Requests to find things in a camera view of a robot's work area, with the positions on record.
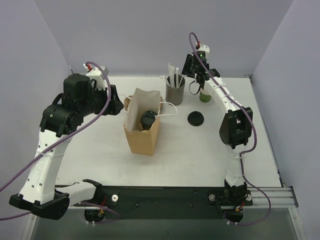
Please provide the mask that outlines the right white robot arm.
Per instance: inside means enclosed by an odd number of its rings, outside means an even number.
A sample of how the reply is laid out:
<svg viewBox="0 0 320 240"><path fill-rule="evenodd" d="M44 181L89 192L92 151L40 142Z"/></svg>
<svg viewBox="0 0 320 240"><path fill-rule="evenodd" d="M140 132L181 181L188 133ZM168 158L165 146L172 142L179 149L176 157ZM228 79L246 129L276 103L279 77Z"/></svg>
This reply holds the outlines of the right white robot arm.
<svg viewBox="0 0 320 240"><path fill-rule="evenodd" d="M225 182L231 188L240 188L245 185L240 152L245 150L252 135L250 120L253 119L253 111L249 107L244 108L232 96L219 73L215 69L206 70L208 66L205 51L193 52L187 55L182 74L193 78L224 114L219 136L228 154Z"/></svg>

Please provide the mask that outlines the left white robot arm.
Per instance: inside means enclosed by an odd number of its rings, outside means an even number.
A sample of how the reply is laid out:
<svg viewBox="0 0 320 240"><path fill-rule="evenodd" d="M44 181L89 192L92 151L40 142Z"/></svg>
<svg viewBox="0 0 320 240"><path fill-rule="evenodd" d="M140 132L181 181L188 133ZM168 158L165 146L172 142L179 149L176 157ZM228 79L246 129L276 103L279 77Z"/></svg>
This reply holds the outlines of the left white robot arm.
<svg viewBox="0 0 320 240"><path fill-rule="evenodd" d="M40 218L59 220L67 209L87 201L96 206L103 199L102 184L84 179L67 187L56 187L62 159L72 137L80 132L84 117L118 115L124 108L114 84L98 87L96 79L70 75L60 93L42 113L36 155L22 189L9 204Z"/></svg>

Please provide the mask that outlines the brown paper bag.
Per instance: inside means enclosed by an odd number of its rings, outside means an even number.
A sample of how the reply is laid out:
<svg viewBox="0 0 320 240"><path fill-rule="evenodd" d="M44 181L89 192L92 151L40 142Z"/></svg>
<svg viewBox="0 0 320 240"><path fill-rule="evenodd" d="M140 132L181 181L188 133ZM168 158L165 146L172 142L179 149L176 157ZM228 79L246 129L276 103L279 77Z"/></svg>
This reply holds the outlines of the brown paper bag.
<svg viewBox="0 0 320 240"><path fill-rule="evenodd" d="M173 114L161 113L163 105L174 108ZM125 136L133 154L153 156L158 139L161 117L176 116L177 107L163 101L157 90L144 91L136 88L132 96L125 99L126 117L123 128Z"/></svg>

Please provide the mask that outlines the black plastic cup lid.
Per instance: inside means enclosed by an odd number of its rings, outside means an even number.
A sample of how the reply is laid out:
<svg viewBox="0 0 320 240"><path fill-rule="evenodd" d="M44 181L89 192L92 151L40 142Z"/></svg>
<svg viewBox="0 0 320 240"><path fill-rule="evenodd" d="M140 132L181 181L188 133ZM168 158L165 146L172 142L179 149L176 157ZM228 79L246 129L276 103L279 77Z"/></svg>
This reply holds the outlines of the black plastic cup lid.
<svg viewBox="0 0 320 240"><path fill-rule="evenodd" d="M150 130L157 118L157 115L158 114L152 110L147 110L141 115L140 122L143 131Z"/></svg>

